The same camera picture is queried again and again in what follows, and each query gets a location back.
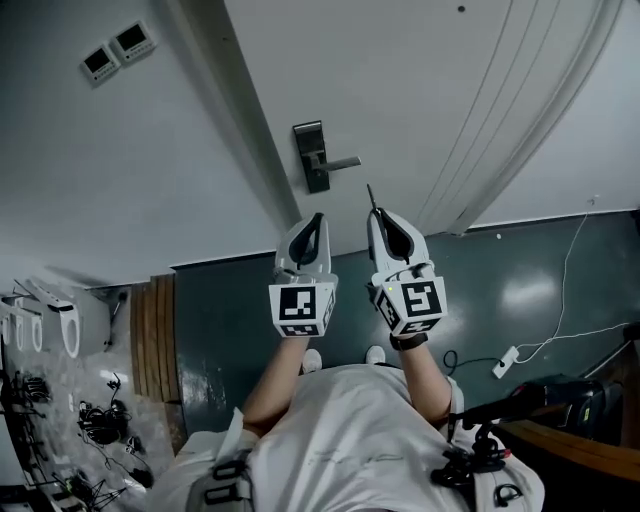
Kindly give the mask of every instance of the white cable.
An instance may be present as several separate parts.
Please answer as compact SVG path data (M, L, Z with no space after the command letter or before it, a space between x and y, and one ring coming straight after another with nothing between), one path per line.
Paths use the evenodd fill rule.
M578 226L578 229L576 229L575 235L573 235L573 240L571 240L571 245L569 246L569 250L567 251L567 255L564 257L564 266L563 266L563 270L562 270L562 287L561 287L561 291L560 291L560 295L562 297L561 298L562 305L560 307L560 318L558 319L558 325L556 325L556 330L554 331L554 333L551 336L551 338L546 339L542 343L523 343L522 345L518 345L516 347L516 349L518 349L518 350L521 347L538 347L538 348L536 350L534 350L533 354L531 354L529 357L527 357L524 361L518 361L518 359L516 358L513 361L516 364L528 363L529 361L531 361L535 357L535 355L538 352L540 352L540 350L542 350L542 347L544 347L548 343L551 343L553 340L565 337L565 336L558 336L558 332L560 332L560 326L562 325L562 319L564 318L564 298L565 298L565 282L567 280L567 263L569 262L569 256L571 256L571 251L573 250L573 246L576 243L576 239L578 238L578 235L580 234L580 230L582 229L582 226L584 225L584 223L587 220L588 216L589 216L589 212L584 214L584 217L582 218L582 222ZM593 331L593 332L589 332L589 333L576 334L574 336L566 336L566 337L586 336L588 334L595 334L596 332L602 332L602 331Z

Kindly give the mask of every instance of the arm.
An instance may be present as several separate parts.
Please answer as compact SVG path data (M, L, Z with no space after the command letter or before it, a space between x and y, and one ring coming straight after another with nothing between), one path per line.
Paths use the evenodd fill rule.
M289 409L309 338L284 338L244 404L244 428L262 437Z
M400 352L402 369L413 407L436 428L444 424L451 407L451 385L423 343Z

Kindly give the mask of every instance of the wall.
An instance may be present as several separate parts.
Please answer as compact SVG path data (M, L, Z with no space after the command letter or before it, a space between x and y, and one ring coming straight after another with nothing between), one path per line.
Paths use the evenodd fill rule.
M640 207L638 48L640 4L625 0L573 105L476 226Z
M0 8L0 292L38 273L88 285L272 250L265 205L154 0ZM79 64L137 19L158 47L95 89Z

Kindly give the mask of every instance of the shoe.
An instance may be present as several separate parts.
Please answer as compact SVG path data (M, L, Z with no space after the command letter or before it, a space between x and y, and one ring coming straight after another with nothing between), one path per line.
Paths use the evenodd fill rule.
M367 350L365 362L367 364L386 363L387 355L384 353L384 349L380 345L373 345L369 347L369 350Z
M315 348L307 349L302 358L302 373L317 372L322 370L322 356Z

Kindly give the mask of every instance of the thermostat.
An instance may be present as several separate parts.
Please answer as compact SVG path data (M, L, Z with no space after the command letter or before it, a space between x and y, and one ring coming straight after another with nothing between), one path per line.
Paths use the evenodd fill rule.
M82 61L82 69L91 82L98 84L105 78L118 71L120 63L113 56L111 50L105 44L101 44L97 50Z
M111 42L120 57L127 62L146 55L156 46L149 30L141 21L120 32Z

